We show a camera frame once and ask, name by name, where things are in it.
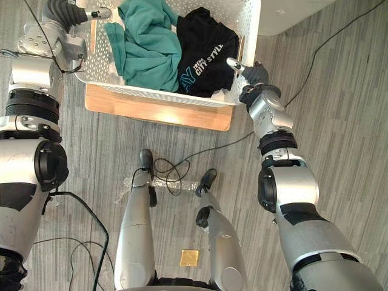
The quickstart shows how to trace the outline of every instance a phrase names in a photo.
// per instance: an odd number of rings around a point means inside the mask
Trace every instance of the black tape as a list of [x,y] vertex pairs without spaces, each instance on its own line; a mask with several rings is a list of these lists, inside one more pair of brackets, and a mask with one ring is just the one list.
[[293,226],[308,220],[327,221],[318,214],[315,205],[312,203],[289,203],[280,206],[280,210],[283,217]]
[[0,184],[0,207],[21,211],[35,195],[36,185],[30,183]]

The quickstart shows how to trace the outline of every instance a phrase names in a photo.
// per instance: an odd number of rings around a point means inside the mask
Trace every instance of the wooden board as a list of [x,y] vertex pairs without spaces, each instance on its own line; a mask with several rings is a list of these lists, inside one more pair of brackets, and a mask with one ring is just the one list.
[[233,113],[233,106],[208,107],[160,101],[114,93],[92,84],[86,85],[85,107],[94,112],[220,131],[229,129]]

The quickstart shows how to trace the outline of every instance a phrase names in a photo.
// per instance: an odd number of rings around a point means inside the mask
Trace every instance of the perforated basket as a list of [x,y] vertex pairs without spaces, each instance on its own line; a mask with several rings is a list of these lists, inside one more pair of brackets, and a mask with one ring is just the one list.
[[[93,6],[108,7],[112,11],[123,0],[96,0]],[[239,58],[246,65],[253,65],[256,40],[259,27],[260,0],[166,0],[178,15],[185,16],[198,7],[209,9],[211,15],[222,22],[239,36]],[[145,98],[180,102],[186,104],[222,107],[237,105],[238,96],[244,85],[242,77],[235,75],[231,91],[224,90],[211,98],[200,98],[158,90],[124,85],[124,81],[117,75],[112,50],[104,30],[106,22],[115,22],[117,15],[110,19],[86,22],[81,25],[76,34],[86,39],[88,59],[84,63],[84,72],[77,73],[78,79],[84,83],[99,85],[109,91],[136,95]]]

